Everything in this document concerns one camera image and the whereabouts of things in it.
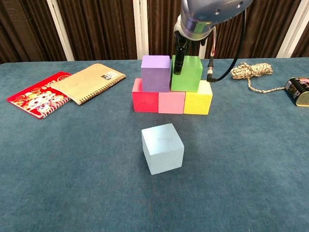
beige notebook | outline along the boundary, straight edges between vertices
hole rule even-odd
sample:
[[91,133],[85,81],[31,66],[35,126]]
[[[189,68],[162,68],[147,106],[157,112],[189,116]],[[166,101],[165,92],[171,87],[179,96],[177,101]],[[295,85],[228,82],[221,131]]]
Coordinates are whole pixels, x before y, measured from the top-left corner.
[[106,91],[126,75],[103,64],[93,64],[66,79],[52,83],[51,87],[66,94],[77,104]]

stacked blocks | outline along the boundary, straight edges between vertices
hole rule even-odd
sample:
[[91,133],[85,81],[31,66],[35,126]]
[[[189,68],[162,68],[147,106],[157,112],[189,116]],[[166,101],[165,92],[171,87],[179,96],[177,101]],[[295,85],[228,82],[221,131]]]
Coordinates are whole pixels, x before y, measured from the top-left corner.
[[212,100],[211,86],[200,80],[203,66],[199,57],[185,56],[182,73],[173,73],[169,56],[144,56],[141,78],[132,89],[135,112],[207,115]]
[[143,129],[141,139],[151,175],[182,166],[184,146],[173,124]]
[[143,56],[141,78],[145,92],[169,92],[169,56]]
[[184,114],[207,115],[211,106],[212,90],[210,83],[200,81],[197,93],[186,92]]
[[182,73],[175,75],[172,73],[172,83],[170,90],[197,92],[198,84],[203,72],[203,66],[199,57],[185,56],[183,60]]
[[143,92],[142,79],[135,79],[132,89],[135,112],[158,113],[158,97],[159,94],[157,92]]

table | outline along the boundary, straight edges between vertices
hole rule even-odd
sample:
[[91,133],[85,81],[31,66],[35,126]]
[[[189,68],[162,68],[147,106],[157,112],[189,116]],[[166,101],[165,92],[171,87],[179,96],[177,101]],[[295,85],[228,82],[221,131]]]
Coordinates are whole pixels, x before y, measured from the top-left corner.
[[[257,89],[309,77],[309,58],[268,62]],[[58,71],[103,63],[127,79],[38,120],[6,101]],[[215,60],[218,77],[231,60]],[[135,113],[140,60],[0,65],[0,227],[18,231],[283,232],[309,227],[309,109],[285,91],[258,94],[230,75],[212,84],[208,116]],[[183,166],[150,175],[141,130],[173,123]]]

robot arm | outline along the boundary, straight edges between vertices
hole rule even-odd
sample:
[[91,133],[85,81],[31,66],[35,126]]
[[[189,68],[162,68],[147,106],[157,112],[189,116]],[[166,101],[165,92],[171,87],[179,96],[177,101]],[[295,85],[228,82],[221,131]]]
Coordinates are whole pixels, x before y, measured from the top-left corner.
[[216,24],[225,22],[244,11],[253,0],[182,0],[182,10],[174,26],[176,57],[174,73],[180,74],[187,42],[205,44]]

purple block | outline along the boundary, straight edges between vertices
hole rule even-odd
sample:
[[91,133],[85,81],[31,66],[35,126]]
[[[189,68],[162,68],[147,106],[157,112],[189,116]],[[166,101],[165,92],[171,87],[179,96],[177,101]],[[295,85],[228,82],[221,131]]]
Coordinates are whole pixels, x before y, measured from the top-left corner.
[[143,56],[141,78],[143,92],[169,92],[169,56]]

